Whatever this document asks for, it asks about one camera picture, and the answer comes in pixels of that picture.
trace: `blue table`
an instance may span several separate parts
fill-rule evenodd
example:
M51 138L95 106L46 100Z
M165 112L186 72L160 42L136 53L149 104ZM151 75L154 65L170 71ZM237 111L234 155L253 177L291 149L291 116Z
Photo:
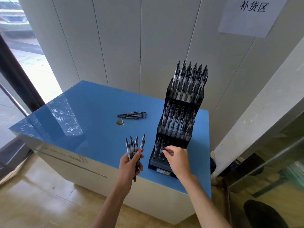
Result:
M148 169L163 107L164 100L81 81L10 130L113 168L126 152L125 138L141 140L145 133L144 171L139 177L186 194L178 179ZM146 111L147 118L116 124L118 114L131 111ZM208 111L198 111L187 150L192 172L211 197Z

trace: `hand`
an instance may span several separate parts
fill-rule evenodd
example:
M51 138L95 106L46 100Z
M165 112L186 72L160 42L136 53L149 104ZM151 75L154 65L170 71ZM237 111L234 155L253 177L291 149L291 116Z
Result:
M116 187L118 187L124 196L130 192L132 180L134 176L139 175L143 171L143 166L139 163L139 170L135 171L136 162L139 158L143 158L141 154L143 150L138 149L134 157L129 161L128 154L125 153L121 159L118 170L118 178L116 180Z
M167 146L163 150L163 153L167 158L173 173L180 181L189 178L192 175L186 149L176 146Z

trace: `forearm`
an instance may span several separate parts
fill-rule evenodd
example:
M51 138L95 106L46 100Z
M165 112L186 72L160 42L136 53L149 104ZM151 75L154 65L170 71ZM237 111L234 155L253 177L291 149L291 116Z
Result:
M231 228L227 220L220 214L211 199L201 187L196 176L191 175L181 180L184 185L196 215L203 228Z
M124 199L125 195L116 185L101 207L92 228L114 228Z

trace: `parked car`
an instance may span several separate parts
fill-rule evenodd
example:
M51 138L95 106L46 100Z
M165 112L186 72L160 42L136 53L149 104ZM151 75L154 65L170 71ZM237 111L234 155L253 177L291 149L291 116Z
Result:
M32 31L18 0L0 0L0 31Z

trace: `chinese text sign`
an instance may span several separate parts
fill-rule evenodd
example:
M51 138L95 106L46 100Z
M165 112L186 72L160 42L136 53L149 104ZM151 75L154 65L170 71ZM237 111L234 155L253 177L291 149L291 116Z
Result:
M287 0L228 0L218 31L265 38Z

